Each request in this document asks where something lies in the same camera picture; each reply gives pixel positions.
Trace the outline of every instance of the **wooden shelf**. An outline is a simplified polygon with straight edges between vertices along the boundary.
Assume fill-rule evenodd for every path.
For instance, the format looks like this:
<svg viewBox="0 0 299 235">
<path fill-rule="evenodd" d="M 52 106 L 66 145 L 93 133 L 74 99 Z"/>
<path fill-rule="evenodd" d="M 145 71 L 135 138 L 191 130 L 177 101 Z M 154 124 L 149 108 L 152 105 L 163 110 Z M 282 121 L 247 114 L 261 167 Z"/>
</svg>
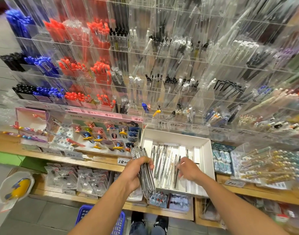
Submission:
<svg viewBox="0 0 299 235">
<path fill-rule="evenodd" d="M 221 228 L 220 223 L 215 222 L 215 221 L 205 220 L 205 219 L 202 219 L 199 216 L 202 213 L 203 207 L 204 206 L 203 206 L 202 199 L 195 198 L 194 210 L 195 210 L 195 222 L 196 222 L 196 224 L 207 226 L 207 227 L 219 227 L 219 228 Z"/>
<path fill-rule="evenodd" d="M 226 180 L 229 179 L 230 177 L 227 175 L 217 174 L 217 181 L 220 184 L 224 184 Z M 253 183 L 247 183 L 243 188 L 226 186 L 226 185 L 223 186 L 236 194 L 253 196 L 258 198 L 264 198 L 264 199 L 299 205 L 299 197 L 296 196 L 298 193 L 291 190 L 268 189 L 263 187 L 257 187 Z"/>
<path fill-rule="evenodd" d="M 93 160 L 77 160 L 64 156 L 55 156 L 46 153 L 38 153 L 27 151 L 22 149 L 22 145 L 20 144 L 20 138 L 12 137 L 5 134 L 0 134 L 0 152 L 16 154 L 20 156 L 28 156 L 34 158 L 41 158 L 55 162 L 62 163 L 71 163 L 80 166 L 92 167 L 92 168 L 100 168 L 105 170 L 112 171 L 123 171 L 124 166 L 119 166 L 117 164 L 117 157 L 107 157 L 104 155 L 98 154 L 88 154 L 89 156 L 94 157 Z"/>
<path fill-rule="evenodd" d="M 79 192 L 77 193 L 76 196 L 73 196 L 73 195 L 59 193 L 59 192 L 57 192 L 57 189 L 55 189 L 55 188 L 49 188 L 51 190 L 45 189 L 44 177 L 45 177 L 45 174 L 34 174 L 35 183 L 34 183 L 34 186 L 31 190 L 30 194 L 78 201 L 78 202 L 82 202 L 82 203 L 86 203 L 86 204 L 96 204 L 98 202 L 98 199 L 87 198 L 84 196 L 84 194 L 79 193 Z M 144 213 L 152 213 L 152 214 L 163 215 L 163 216 L 168 216 L 168 217 L 173 217 L 173 218 L 181 218 L 181 219 L 186 219 L 186 220 L 191 220 L 191 221 L 194 220 L 194 207 L 193 206 L 191 206 L 188 213 L 185 214 L 185 213 L 175 212 L 175 211 L 169 210 L 169 209 L 159 208 L 159 207 L 156 207 L 153 205 L 147 206 L 145 201 L 140 201 L 140 202 L 135 202 L 135 203 L 127 201 L 124 204 L 123 209 L 139 211 L 139 212 L 144 212 Z"/>
</svg>

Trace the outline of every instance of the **black shoe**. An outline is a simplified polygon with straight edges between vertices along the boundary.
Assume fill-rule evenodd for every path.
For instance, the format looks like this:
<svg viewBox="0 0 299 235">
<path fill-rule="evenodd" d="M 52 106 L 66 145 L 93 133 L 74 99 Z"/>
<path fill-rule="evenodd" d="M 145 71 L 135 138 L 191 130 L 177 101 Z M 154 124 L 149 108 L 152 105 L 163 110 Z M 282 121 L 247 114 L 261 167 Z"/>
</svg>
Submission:
<svg viewBox="0 0 299 235">
<path fill-rule="evenodd" d="M 154 227 L 156 226 L 162 227 L 165 233 L 167 234 L 168 225 L 169 225 L 169 217 L 161 216 L 161 215 L 157 216 Z"/>
<path fill-rule="evenodd" d="M 133 225 L 136 222 L 142 222 L 145 225 L 144 213 L 138 211 L 132 211 L 131 225 Z"/>
</svg>

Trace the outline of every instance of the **white box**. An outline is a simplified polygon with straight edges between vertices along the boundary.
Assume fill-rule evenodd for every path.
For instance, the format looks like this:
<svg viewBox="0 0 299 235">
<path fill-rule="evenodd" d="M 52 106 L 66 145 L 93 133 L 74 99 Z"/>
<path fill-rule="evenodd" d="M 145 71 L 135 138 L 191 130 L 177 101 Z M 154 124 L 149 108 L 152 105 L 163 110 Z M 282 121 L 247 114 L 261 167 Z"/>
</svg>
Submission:
<svg viewBox="0 0 299 235">
<path fill-rule="evenodd" d="M 148 156 L 151 155 L 153 143 L 178 144 L 180 145 L 179 155 L 181 157 L 186 156 L 186 149 L 193 151 L 194 161 L 199 162 L 198 167 L 201 171 L 210 178 L 215 179 L 210 139 L 153 129 L 144 129 L 142 131 L 140 145 L 145 148 Z M 165 193 L 175 193 L 187 196 L 193 195 L 194 197 L 208 197 L 206 191 L 201 186 L 196 186 L 194 182 L 181 178 L 178 179 L 176 188 L 173 187 L 173 184 L 174 179 L 172 176 L 170 189 L 160 188 L 157 186 L 157 183 L 156 189 Z"/>
</svg>

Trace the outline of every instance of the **yellow toy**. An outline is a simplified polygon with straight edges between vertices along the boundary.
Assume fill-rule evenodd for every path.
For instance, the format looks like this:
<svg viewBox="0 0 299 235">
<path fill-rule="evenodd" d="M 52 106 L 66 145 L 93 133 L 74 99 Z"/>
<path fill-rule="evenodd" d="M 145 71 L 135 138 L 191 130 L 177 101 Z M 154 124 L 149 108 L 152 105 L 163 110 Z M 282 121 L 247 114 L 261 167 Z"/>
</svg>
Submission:
<svg viewBox="0 0 299 235">
<path fill-rule="evenodd" d="M 11 188 L 13 191 L 7 195 L 5 195 L 6 200 L 11 200 L 14 198 L 23 197 L 27 190 L 29 189 L 31 184 L 31 180 L 29 178 L 23 178 L 20 181 L 16 182 Z"/>
</svg>

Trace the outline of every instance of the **pen display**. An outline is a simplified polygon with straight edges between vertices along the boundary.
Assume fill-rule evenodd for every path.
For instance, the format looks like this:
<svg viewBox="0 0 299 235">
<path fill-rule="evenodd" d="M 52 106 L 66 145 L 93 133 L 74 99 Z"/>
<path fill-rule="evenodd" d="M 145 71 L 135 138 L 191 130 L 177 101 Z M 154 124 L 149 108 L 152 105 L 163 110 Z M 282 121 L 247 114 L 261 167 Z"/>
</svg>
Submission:
<svg viewBox="0 0 299 235">
<path fill-rule="evenodd" d="M 299 0 L 6 2 L 22 100 L 299 140 Z"/>
</svg>

